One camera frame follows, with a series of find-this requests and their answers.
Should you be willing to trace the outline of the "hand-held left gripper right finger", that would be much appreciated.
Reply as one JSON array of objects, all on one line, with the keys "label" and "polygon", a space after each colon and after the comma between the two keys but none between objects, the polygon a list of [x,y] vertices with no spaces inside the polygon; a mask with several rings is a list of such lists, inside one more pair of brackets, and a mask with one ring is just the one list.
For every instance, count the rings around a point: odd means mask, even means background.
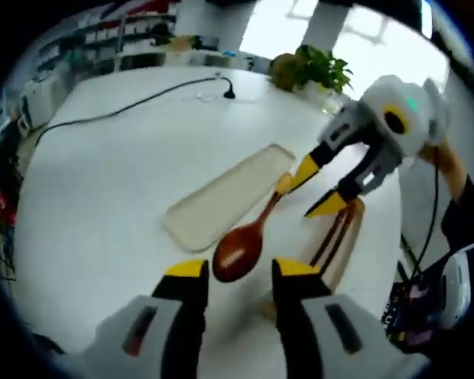
[{"label": "hand-held left gripper right finger", "polygon": [[272,280],[289,378],[420,378],[427,369],[427,357],[395,347],[374,315],[325,285],[319,268],[276,258]]}]

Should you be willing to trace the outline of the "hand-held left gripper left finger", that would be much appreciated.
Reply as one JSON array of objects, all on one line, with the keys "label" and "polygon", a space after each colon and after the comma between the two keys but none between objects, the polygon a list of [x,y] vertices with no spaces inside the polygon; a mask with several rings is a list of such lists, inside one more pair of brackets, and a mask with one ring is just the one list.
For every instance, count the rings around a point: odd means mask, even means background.
[{"label": "hand-held left gripper left finger", "polygon": [[209,263],[170,267],[151,295],[106,318],[83,351],[65,354],[72,378],[195,378],[205,331]]}]

